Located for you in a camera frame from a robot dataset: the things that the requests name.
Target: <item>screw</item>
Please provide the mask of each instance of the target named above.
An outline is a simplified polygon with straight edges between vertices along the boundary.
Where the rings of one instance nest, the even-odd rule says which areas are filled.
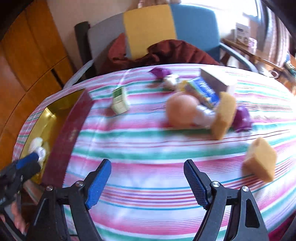
[[[213,182],[212,182],[212,185],[213,185],[213,187],[215,187],[215,188],[220,187],[220,183],[217,182],[217,181],[213,181]]]
[[[53,189],[54,189],[53,186],[47,186],[47,187],[46,187],[46,191],[48,191],[48,192],[49,192],[49,191],[52,191]]]
[[[243,190],[244,192],[248,192],[248,191],[249,191],[249,188],[248,188],[247,186],[243,186],[243,187],[242,187],[242,190]]]
[[[75,186],[76,187],[81,187],[81,186],[83,186],[83,181],[77,181],[76,183],[75,183]]]

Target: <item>small green box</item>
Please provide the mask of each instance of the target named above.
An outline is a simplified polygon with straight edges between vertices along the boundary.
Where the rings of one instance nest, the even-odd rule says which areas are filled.
[[[123,86],[116,88],[112,93],[112,109],[116,114],[122,114],[129,110],[126,90]]]

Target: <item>cardboard box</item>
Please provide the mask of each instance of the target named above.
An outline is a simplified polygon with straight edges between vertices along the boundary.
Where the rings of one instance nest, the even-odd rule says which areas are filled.
[[[112,109],[118,115],[129,110],[126,90],[123,86],[116,88],[112,93]]]
[[[248,46],[250,38],[250,27],[240,23],[236,23],[234,31],[234,41],[238,44]]]
[[[202,67],[200,75],[217,95],[224,91],[233,96],[237,87],[237,78],[235,76],[231,76],[211,65]]]
[[[213,109],[219,102],[218,95],[201,76],[189,80],[185,85],[185,90],[209,109]]]

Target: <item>blue gripper pad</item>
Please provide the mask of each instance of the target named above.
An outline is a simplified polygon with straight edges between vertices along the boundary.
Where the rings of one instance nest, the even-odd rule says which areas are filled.
[[[85,206],[91,209],[96,205],[111,174],[111,162],[104,159],[99,167],[85,178]]]
[[[192,160],[184,162],[184,175],[199,205],[208,210],[212,202],[210,178],[200,172]]]
[[[21,168],[23,168],[25,165],[27,165],[29,163],[38,162],[38,159],[39,159],[38,154],[35,153],[35,152],[32,152],[31,154],[27,155],[23,159],[19,159],[15,166],[16,166],[17,169],[21,169]]]

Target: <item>purple bag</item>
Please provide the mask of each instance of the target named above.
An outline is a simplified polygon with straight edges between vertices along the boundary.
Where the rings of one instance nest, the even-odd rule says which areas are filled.
[[[165,76],[172,74],[172,72],[169,69],[160,67],[155,67],[151,69],[149,72],[154,74],[158,79],[163,79]]]
[[[232,128],[236,132],[252,130],[250,113],[245,106],[237,107],[237,112],[232,123]]]

